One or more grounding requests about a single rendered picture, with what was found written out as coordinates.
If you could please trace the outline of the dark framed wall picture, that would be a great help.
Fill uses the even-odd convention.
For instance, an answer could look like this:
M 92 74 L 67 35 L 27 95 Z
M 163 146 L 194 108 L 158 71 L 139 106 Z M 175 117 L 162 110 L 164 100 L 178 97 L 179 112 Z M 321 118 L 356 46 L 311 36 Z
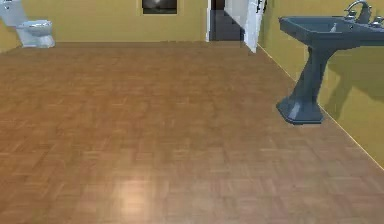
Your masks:
M 176 15 L 178 0 L 141 0 L 144 15 Z

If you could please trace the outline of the blue-grey pedestal sink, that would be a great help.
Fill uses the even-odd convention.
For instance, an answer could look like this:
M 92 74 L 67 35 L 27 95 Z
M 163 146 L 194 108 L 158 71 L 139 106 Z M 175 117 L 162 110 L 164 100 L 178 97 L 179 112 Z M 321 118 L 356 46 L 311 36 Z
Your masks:
M 309 57 L 292 93 L 276 108 L 288 123 L 320 124 L 317 98 L 328 60 L 338 50 L 384 46 L 384 28 L 343 16 L 283 16 L 279 24 L 281 31 L 307 46 Z

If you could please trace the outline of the white toilet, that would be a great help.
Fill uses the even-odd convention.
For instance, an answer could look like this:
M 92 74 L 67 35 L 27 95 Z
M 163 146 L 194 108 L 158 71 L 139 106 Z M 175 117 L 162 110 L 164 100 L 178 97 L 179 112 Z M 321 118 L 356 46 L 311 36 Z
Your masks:
M 29 20 L 21 0 L 0 0 L 0 19 L 15 29 L 23 48 L 55 46 L 53 24 L 49 20 Z

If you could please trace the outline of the silver sink faucet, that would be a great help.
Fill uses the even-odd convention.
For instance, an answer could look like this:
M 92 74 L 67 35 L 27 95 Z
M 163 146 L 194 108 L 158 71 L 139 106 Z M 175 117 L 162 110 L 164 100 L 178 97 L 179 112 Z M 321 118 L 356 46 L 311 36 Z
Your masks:
M 383 16 L 375 16 L 373 20 L 370 20 L 372 12 L 371 8 L 372 6 L 366 1 L 366 0 L 355 0 L 354 2 L 350 3 L 344 11 L 347 13 L 345 16 L 346 19 L 352 19 L 356 15 L 356 11 L 354 10 L 354 7 L 356 5 L 361 5 L 361 10 L 358 18 L 355 20 L 358 24 L 365 24 L 370 27 L 380 27 L 382 23 L 384 22 Z

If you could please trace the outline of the white room door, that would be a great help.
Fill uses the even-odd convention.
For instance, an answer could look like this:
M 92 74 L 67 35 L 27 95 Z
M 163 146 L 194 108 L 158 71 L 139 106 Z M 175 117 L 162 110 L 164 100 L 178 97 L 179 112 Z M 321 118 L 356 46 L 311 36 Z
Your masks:
M 267 0 L 225 0 L 224 10 L 244 29 L 244 43 L 252 53 L 257 51 L 266 5 Z

